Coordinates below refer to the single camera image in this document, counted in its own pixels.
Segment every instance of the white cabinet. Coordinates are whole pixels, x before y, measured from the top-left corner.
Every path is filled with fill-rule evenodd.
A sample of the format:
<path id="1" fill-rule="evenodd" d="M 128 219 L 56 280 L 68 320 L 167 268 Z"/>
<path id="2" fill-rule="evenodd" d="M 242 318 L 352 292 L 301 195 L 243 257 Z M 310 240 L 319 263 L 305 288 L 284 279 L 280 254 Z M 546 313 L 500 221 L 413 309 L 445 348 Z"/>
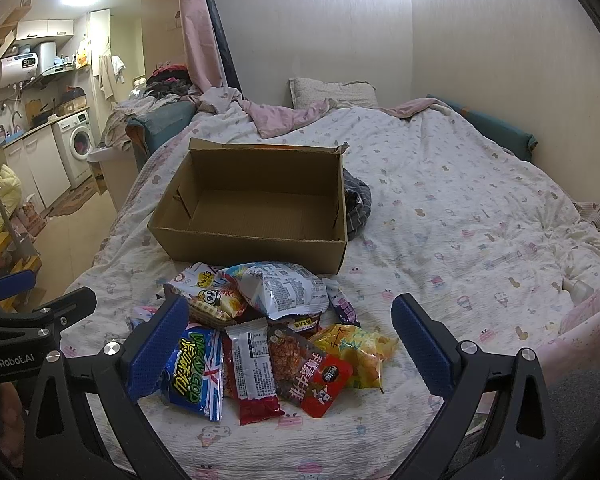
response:
<path id="1" fill-rule="evenodd" d="M 42 202 L 46 207 L 51 207 L 52 203 L 69 189 L 69 179 L 64 171 L 51 126 L 25 137 L 22 143 Z"/>
<path id="2" fill-rule="evenodd" d="M 16 29 L 16 41 L 45 38 L 49 20 L 33 20 L 32 22 L 19 22 Z"/>
<path id="3" fill-rule="evenodd" d="M 72 36 L 74 34 L 74 21 L 48 20 L 46 34 L 48 36 Z"/>
<path id="4" fill-rule="evenodd" d="M 33 179 L 33 174 L 29 167 L 27 154 L 24 152 L 23 142 L 23 139 L 18 140 L 4 149 L 6 164 L 15 172 L 22 183 L 23 200 L 28 196 L 33 195 L 31 202 L 36 207 L 36 211 L 42 213 L 45 209 L 45 205 L 42 200 L 40 200 L 40 194 L 38 193 L 36 182 Z"/>
<path id="5" fill-rule="evenodd" d="M 15 43 L 36 46 L 43 41 L 66 43 L 74 35 L 73 20 L 32 20 L 18 22 Z"/>

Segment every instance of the floor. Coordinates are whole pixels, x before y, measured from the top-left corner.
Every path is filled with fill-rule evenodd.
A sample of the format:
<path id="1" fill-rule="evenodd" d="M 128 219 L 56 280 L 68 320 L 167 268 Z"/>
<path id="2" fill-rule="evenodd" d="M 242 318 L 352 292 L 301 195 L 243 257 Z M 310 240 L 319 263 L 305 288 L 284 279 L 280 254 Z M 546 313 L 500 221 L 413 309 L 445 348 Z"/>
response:
<path id="1" fill-rule="evenodd" d="M 115 219 L 116 210 L 108 191 L 103 195 L 96 193 L 71 215 L 47 219 L 34 243 L 42 267 L 29 300 L 31 308 L 62 296 L 91 267 Z"/>

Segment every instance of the blue gripper pad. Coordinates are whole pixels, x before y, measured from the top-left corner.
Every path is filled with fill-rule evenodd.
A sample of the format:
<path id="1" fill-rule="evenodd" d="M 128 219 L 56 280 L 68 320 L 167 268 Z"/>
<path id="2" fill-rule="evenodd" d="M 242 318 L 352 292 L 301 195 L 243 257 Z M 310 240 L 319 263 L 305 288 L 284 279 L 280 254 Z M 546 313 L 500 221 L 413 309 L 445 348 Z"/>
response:
<path id="1" fill-rule="evenodd" d="M 21 270 L 0 278 L 0 301 L 36 286 L 36 273 L 33 270 Z"/>
<path id="2" fill-rule="evenodd" d="M 189 322 L 189 305 L 176 295 L 168 297 L 154 316 L 141 323 L 124 342 L 120 372 L 131 400 L 151 395 L 160 374 Z"/>
<path id="3" fill-rule="evenodd" d="M 391 321 L 431 395 L 447 400 L 461 371 L 456 338 L 433 321 L 411 294 L 394 299 Z"/>

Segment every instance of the blue snack bag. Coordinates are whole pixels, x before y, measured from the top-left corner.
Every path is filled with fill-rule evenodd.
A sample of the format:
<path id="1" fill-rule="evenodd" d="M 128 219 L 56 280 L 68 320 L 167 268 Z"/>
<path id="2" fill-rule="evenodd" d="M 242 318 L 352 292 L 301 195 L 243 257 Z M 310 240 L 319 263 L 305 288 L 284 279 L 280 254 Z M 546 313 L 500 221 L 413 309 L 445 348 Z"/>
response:
<path id="1" fill-rule="evenodd" d="M 164 398 L 219 421 L 222 417 L 224 354 L 220 331 L 190 323 L 160 378 Z"/>

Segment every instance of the patterned bedsheet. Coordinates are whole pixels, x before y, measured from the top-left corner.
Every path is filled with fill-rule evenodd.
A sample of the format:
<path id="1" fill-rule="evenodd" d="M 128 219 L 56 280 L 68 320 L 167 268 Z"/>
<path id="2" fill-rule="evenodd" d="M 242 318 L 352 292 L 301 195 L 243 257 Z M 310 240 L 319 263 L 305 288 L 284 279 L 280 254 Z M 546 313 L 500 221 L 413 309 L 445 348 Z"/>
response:
<path id="1" fill-rule="evenodd" d="M 94 266 L 72 285 L 91 287 L 98 307 L 64 333 L 66 354 L 94 353 L 111 338 L 125 337 L 129 310 L 158 304 L 156 292 L 184 266 L 167 257 L 146 224 L 192 136 L 349 143 L 345 167 L 369 184 L 373 207 L 337 279 L 363 327 L 393 333 L 392 299 L 410 292 L 458 339 L 513 353 L 557 336 L 573 308 L 563 277 L 600 287 L 596 228 L 581 221 L 542 171 L 507 155 L 448 108 L 434 105 L 410 121 L 365 108 L 332 110 L 310 126 L 261 140 L 233 104 L 225 114 L 196 115 L 149 161 Z M 140 405 L 192 478 L 385 478 L 441 405 L 400 348 L 384 367 L 384 394 L 346 390 L 322 419 L 283 403 L 287 414 L 279 420 L 240 427 L 230 400 L 220 424 L 157 395 Z M 96 400 L 92 407 L 112 456 L 124 463 L 102 407 Z"/>

